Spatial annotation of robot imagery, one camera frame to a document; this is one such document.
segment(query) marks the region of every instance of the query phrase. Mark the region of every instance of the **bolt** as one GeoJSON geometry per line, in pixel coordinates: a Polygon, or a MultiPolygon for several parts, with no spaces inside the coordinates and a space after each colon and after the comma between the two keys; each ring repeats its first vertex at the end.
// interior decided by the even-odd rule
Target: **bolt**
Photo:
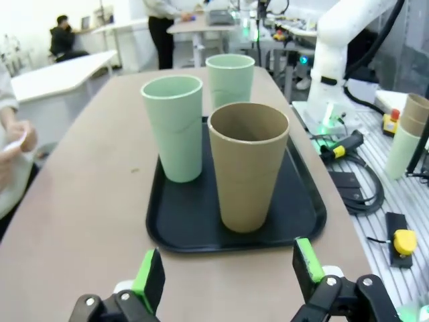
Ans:
{"type": "Polygon", "coordinates": [[[88,305],[90,307],[91,305],[93,305],[95,303],[95,300],[92,297],[90,297],[89,299],[86,300],[85,303],[86,303],[86,305],[88,305]]]}
{"type": "Polygon", "coordinates": [[[129,299],[129,294],[128,294],[128,293],[123,293],[123,294],[121,295],[121,300],[122,300],[122,301],[126,301],[127,299],[129,299]]]}
{"type": "Polygon", "coordinates": [[[363,280],[363,284],[365,286],[371,286],[373,284],[373,280],[371,280],[370,278],[366,278],[365,280],[363,280]]]}
{"type": "Polygon", "coordinates": [[[326,280],[326,283],[329,286],[334,286],[336,284],[336,279],[333,277],[328,277],[328,279],[326,280]]]}

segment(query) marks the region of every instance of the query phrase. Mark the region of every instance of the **hand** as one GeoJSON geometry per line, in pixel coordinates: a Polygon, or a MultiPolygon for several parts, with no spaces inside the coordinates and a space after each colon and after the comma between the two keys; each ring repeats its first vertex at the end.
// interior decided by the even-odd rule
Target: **hand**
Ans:
{"type": "Polygon", "coordinates": [[[11,182],[13,175],[12,160],[20,154],[19,146],[6,152],[0,152],[0,191],[11,182]]]}
{"type": "Polygon", "coordinates": [[[27,137],[21,145],[22,152],[30,152],[34,150],[38,143],[36,130],[29,121],[16,121],[10,123],[7,126],[6,132],[9,143],[19,140],[24,132],[27,132],[27,137]]]}
{"type": "Polygon", "coordinates": [[[192,20],[192,14],[188,12],[182,12],[180,14],[180,18],[182,18],[182,21],[191,21],[192,20]]]}

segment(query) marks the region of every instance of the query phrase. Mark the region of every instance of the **black tray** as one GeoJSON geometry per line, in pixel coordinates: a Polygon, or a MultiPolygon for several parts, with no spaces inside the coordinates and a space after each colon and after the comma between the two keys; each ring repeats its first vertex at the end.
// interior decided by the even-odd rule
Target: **black tray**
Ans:
{"type": "Polygon", "coordinates": [[[252,250],[292,246],[297,237],[320,234],[326,208],[291,138],[264,225],[246,234],[227,229],[219,214],[206,117],[202,121],[202,173],[197,179],[169,181],[158,159],[146,228],[161,248],[178,253],[252,250]]]}

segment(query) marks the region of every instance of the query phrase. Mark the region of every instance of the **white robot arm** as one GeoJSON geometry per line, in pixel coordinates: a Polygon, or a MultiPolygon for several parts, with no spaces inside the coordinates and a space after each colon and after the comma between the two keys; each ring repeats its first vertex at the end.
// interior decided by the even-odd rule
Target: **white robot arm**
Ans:
{"type": "Polygon", "coordinates": [[[351,114],[349,112],[353,106],[343,93],[347,45],[396,2],[397,0],[339,0],[319,19],[314,66],[311,71],[312,85],[304,113],[304,121],[312,133],[320,133],[321,124],[329,127],[327,121],[333,113],[351,114]]]}

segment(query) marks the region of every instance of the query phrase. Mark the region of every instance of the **black pants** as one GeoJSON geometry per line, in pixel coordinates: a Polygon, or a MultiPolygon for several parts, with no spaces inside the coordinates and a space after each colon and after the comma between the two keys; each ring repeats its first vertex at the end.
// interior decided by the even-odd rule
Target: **black pants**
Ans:
{"type": "Polygon", "coordinates": [[[55,59],[56,62],[65,62],[66,60],[75,59],[82,56],[88,56],[89,53],[85,52],[84,50],[71,50],[69,52],[66,52],[61,57],[58,57],[55,59]]]}
{"type": "MultiPolygon", "coordinates": [[[[25,188],[24,196],[27,193],[28,188],[32,185],[32,182],[34,181],[34,178],[37,176],[39,172],[39,169],[36,165],[33,164],[32,171],[29,174],[27,187],[25,188]]],[[[4,216],[2,219],[0,219],[0,244],[1,240],[3,239],[3,236],[5,235],[5,232],[7,231],[7,228],[9,227],[9,224],[11,223],[13,216],[15,215],[16,210],[19,207],[19,204],[21,201],[19,201],[10,212],[4,216]]]]}
{"type": "Polygon", "coordinates": [[[173,68],[174,39],[167,32],[173,24],[174,20],[149,17],[149,32],[158,52],[159,69],[173,68]]]}

